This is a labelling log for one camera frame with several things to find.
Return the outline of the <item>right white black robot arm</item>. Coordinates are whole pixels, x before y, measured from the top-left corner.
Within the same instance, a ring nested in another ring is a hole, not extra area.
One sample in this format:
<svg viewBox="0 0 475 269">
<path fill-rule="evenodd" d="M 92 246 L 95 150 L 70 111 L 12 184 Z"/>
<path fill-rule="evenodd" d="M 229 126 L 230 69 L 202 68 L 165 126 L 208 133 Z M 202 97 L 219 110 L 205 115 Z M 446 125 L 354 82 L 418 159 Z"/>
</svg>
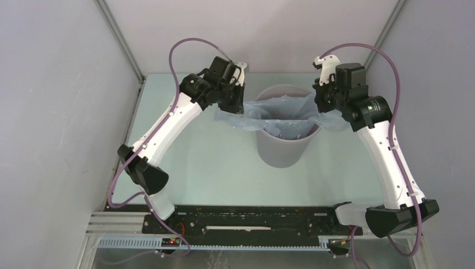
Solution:
<svg viewBox="0 0 475 269">
<path fill-rule="evenodd" d="M 396 135 L 388 134 L 392 112 L 387 101 L 369 95 L 365 67 L 333 59 L 316 59 L 313 66 L 321 71 L 313 84 L 318 111 L 342 113 L 365 145 L 383 193 L 379 206 L 350 202 L 336 206 L 336 213 L 325 220 L 328 231 L 340 234 L 349 225 L 361 226 L 384 238 L 416 227 L 417 210 L 422 221 L 436 215 L 440 211 L 438 202 L 425 197 L 408 169 Z"/>
</svg>

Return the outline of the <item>light blue plastic trash bag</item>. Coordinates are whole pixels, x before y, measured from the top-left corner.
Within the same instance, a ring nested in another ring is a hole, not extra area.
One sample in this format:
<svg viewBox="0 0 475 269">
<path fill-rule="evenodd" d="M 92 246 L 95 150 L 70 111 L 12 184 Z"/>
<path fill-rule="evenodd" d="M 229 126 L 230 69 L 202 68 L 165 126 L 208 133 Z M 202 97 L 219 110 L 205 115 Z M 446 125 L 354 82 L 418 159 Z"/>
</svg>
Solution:
<svg viewBox="0 0 475 269">
<path fill-rule="evenodd" d="M 299 140 L 310 135 L 314 127 L 340 132 L 350 126 L 337 110 L 319 112 L 315 93 L 304 97 L 284 95 L 244 103 L 243 114 L 216 110 L 215 120 L 244 131 L 265 131 L 283 140 Z"/>
</svg>

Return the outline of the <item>grey round trash bin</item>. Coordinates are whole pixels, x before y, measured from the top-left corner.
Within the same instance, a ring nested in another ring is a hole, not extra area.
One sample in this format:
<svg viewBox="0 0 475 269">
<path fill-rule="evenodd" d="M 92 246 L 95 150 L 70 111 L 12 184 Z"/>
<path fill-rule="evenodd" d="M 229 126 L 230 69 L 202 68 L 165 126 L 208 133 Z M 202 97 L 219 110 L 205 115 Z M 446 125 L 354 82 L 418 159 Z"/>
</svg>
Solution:
<svg viewBox="0 0 475 269">
<path fill-rule="evenodd" d="M 271 98 L 279 98 L 288 95 L 290 97 L 306 97 L 310 91 L 297 85 L 281 84 L 271 86 L 262 91 L 257 101 L 267 100 Z M 308 136 L 298 140 L 283 140 L 274 137 L 266 131 L 257 131 L 257 151 L 260 158 L 268 165 L 274 168 L 288 168 L 296 164 L 308 144 L 320 131 L 320 127 L 314 125 Z"/>
</svg>

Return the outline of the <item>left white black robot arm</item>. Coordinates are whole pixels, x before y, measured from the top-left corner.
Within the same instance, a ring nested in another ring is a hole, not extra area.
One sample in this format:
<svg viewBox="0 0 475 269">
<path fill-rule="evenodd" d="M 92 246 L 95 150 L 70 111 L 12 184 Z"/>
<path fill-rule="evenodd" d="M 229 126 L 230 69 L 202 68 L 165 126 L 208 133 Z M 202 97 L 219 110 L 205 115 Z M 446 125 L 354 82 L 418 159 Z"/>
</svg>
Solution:
<svg viewBox="0 0 475 269">
<path fill-rule="evenodd" d="M 177 218 L 172 215 L 175 206 L 166 190 L 169 175 L 159 167 L 164 154 L 185 127 L 209 106 L 217 104 L 222 111 L 243 114 L 247 69 L 247 63 L 215 57 L 208 68 L 183 78 L 177 97 L 138 141 L 119 147 L 124 171 L 157 214 L 155 225 L 163 233 L 171 233 L 177 226 Z"/>
</svg>

